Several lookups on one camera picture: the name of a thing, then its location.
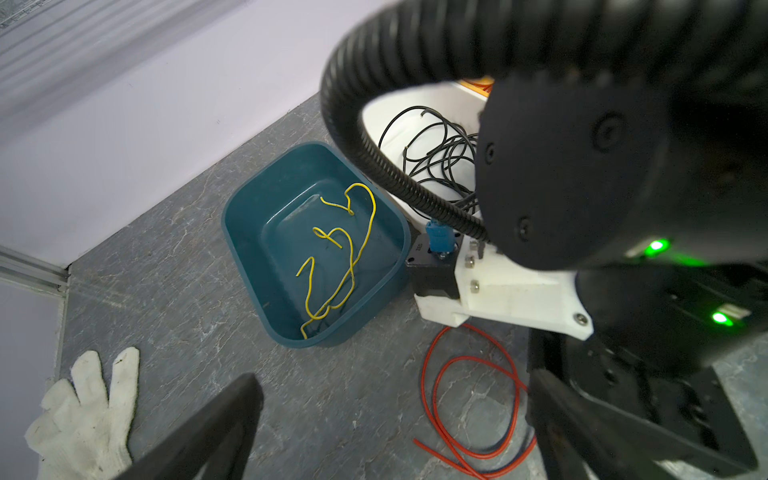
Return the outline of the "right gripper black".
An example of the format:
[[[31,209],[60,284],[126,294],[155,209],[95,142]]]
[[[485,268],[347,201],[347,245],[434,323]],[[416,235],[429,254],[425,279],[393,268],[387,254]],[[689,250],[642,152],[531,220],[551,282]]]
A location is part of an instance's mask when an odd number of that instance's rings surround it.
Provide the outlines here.
[[[612,425],[665,455],[679,445],[744,454],[744,429],[712,368],[665,378],[595,338],[581,342],[542,330],[530,333],[529,367],[551,372]]]

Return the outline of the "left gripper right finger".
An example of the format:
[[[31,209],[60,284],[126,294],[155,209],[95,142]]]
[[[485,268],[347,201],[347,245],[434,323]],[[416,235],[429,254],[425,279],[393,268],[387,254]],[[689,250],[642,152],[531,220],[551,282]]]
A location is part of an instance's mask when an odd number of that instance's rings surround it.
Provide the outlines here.
[[[659,420],[585,397],[551,372],[530,375],[529,422],[550,479],[671,479],[680,461],[720,479],[759,463],[715,372],[664,391]]]

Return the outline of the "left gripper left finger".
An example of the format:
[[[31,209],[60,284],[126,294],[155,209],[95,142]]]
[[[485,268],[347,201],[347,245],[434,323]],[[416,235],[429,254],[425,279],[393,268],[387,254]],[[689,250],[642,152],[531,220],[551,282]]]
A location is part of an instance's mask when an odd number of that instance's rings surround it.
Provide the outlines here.
[[[263,406],[256,375],[242,374],[119,477],[240,479]]]

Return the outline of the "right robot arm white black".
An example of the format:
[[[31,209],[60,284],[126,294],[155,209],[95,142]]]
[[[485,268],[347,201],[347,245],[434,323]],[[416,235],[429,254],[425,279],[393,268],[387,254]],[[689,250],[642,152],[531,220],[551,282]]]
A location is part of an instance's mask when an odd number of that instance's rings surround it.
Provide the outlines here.
[[[478,216],[398,170],[371,101],[491,77]],[[371,180],[536,273],[561,271],[592,326],[535,328],[529,411],[552,457],[757,461],[713,369],[767,331],[763,1],[402,1],[352,30],[320,87]]]

